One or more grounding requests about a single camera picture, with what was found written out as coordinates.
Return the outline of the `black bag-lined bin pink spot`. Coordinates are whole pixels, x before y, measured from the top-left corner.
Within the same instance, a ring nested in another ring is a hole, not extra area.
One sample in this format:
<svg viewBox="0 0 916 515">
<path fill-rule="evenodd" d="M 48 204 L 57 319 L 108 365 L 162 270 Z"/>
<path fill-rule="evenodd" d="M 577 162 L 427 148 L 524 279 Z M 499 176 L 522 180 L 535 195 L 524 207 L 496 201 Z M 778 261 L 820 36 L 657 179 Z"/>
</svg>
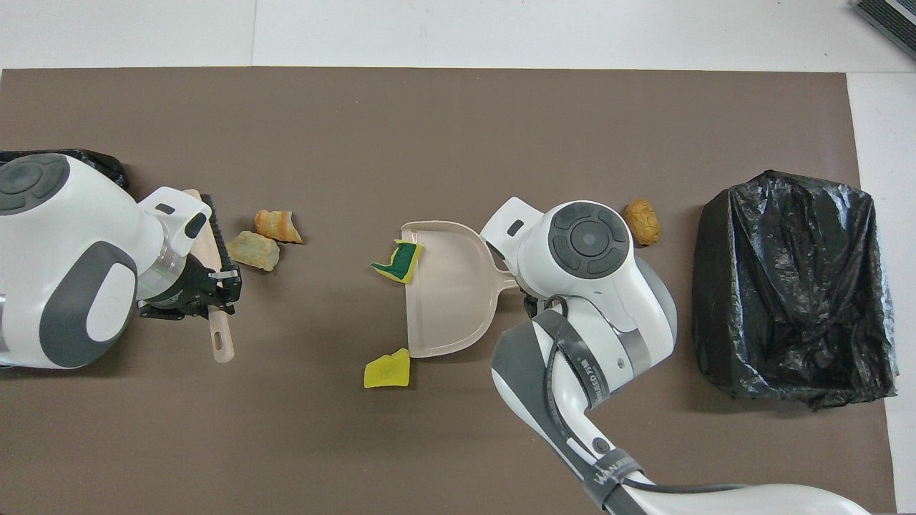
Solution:
<svg viewBox="0 0 916 515">
<path fill-rule="evenodd" d="M 130 182 L 127 176 L 127 170 L 121 161 L 115 159 L 113 156 L 88 149 L 0 150 L 0 166 L 9 161 L 19 159 L 20 157 L 46 154 L 60 154 L 82 161 L 92 167 L 92 169 L 104 174 L 104 176 L 125 192 L 129 190 Z"/>
</svg>

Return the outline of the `beige brush with black bristles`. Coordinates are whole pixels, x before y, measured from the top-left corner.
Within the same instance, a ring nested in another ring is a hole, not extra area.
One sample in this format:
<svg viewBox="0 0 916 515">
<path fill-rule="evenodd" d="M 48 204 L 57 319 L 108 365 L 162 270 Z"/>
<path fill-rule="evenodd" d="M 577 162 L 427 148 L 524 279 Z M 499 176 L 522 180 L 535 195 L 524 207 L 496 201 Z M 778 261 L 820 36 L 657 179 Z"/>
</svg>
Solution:
<svg viewBox="0 0 916 515">
<path fill-rule="evenodd" d="M 217 273 L 235 264 L 225 249 L 217 212 L 210 196 L 202 195 L 196 189 L 186 189 L 183 192 L 206 203 L 210 208 L 208 221 L 200 229 L 200 234 L 193 242 L 190 255 L 194 255 L 204 267 L 209 268 L 209 281 L 204 290 L 215 290 L 217 293 Z M 210 347 L 213 350 L 213 358 L 220 364 L 226 364 L 235 357 L 233 337 L 229 326 L 229 316 L 232 313 L 233 304 L 223 306 L 220 304 L 219 297 L 217 297 L 217 305 L 210 308 L 208 319 Z"/>
</svg>

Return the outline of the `dark grey ribbed device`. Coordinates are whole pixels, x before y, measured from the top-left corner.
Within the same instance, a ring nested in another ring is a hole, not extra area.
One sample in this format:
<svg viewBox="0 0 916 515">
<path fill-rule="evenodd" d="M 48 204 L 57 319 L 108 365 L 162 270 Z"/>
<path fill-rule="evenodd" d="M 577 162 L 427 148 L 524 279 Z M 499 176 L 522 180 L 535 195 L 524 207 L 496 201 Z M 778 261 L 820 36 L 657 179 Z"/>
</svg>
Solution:
<svg viewBox="0 0 916 515">
<path fill-rule="evenodd" d="M 852 9 L 916 61 L 916 0 L 854 0 Z"/>
</svg>

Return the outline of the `large yellow sponge piece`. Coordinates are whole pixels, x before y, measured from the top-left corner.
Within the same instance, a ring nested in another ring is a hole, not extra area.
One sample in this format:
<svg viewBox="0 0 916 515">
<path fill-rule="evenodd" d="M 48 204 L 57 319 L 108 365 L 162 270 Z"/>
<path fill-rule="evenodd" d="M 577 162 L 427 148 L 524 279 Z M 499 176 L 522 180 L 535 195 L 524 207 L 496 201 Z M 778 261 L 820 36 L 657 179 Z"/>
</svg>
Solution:
<svg viewBox="0 0 916 515">
<path fill-rule="evenodd" d="M 392 354 L 381 355 L 364 366 L 363 387 L 409 387 L 410 354 L 400 348 Z"/>
</svg>

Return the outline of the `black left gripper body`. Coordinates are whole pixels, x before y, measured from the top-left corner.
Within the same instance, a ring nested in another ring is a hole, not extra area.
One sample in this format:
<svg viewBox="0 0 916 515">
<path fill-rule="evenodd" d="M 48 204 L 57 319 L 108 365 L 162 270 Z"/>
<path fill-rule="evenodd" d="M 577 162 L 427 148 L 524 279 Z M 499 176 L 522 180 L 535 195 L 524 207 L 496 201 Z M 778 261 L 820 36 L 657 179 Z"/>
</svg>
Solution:
<svg viewBox="0 0 916 515">
<path fill-rule="evenodd" d="M 160 320 L 194 317 L 193 294 L 204 290 L 208 281 L 209 268 L 194 255 L 158 260 L 138 278 L 138 313 Z"/>
</svg>

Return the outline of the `brown table mat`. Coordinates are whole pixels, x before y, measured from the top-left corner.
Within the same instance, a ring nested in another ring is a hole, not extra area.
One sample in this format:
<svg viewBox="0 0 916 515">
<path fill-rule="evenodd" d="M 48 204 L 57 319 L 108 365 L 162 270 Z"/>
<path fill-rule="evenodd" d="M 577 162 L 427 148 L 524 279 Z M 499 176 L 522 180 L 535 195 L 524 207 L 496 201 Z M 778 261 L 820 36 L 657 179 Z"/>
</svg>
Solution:
<svg viewBox="0 0 916 515">
<path fill-rule="evenodd" d="M 75 372 L 0 371 L 2 515 L 554 515 L 598 509 L 489 371 L 526 320 L 506 291 L 471 348 L 363 387 L 406 343 L 404 289 L 371 270 L 400 227 L 483 228 L 651 200 L 639 253 L 678 306 L 674 355 L 593 411 L 662 484 L 808 484 L 895 511 L 883 402 L 732 400 L 691 345 L 701 209 L 765 170 L 857 185 L 841 74 L 549 69 L 7 69 L 0 149 L 91 149 L 138 197 L 213 196 L 226 237 L 291 210 L 304 245 L 243 268 L 235 358 L 201 319 L 134 319 Z"/>
</svg>

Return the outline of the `beige plastic dustpan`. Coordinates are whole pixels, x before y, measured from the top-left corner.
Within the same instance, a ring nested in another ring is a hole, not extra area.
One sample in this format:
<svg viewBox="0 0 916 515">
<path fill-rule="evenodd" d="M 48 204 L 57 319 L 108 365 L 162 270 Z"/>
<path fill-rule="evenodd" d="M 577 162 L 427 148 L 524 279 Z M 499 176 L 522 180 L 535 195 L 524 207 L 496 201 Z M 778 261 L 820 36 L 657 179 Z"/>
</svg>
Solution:
<svg viewBox="0 0 916 515">
<path fill-rule="evenodd" d="M 484 239 L 450 221 L 414 221 L 401 238 L 422 248 L 405 286 L 406 332 L 412 358 L 452 354 L 477 342 L 493 322 L 503 291 L 516 278 L 495 265 Z"/>
</svg>

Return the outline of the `orange striped croissant piece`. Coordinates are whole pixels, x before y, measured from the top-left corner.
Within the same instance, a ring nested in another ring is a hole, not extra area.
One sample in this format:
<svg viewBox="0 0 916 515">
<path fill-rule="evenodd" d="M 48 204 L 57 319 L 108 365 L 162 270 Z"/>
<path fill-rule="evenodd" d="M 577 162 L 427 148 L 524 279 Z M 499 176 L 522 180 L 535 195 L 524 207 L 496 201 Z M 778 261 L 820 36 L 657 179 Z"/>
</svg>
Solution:
<svg viewBox="0 0 916 515">
<path fill-rule="evenodd" d="M 282 243 L 303 244 L 291 211 L 258 210 L 254 216 L 254 225 L 255 232 L 262 237 Z"/>
</svg>

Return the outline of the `green and yellow sponge piece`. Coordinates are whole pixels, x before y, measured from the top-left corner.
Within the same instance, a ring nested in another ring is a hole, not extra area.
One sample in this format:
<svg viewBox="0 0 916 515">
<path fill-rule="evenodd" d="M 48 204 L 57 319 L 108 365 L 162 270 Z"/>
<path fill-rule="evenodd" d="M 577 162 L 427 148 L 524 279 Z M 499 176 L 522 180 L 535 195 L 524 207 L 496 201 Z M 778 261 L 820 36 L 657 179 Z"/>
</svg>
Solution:
<svg viewBox="0 0 916 515">
<path fill-rule="evenodd" d="M 371 268 L 385 278 L 400 284 L 409 284 L 414 277 L 416 264 L 424 251 L 423 245 L 403 239 L 394 240 L 395 248 L 389 263 L 373 262 Z"/>
</svg>

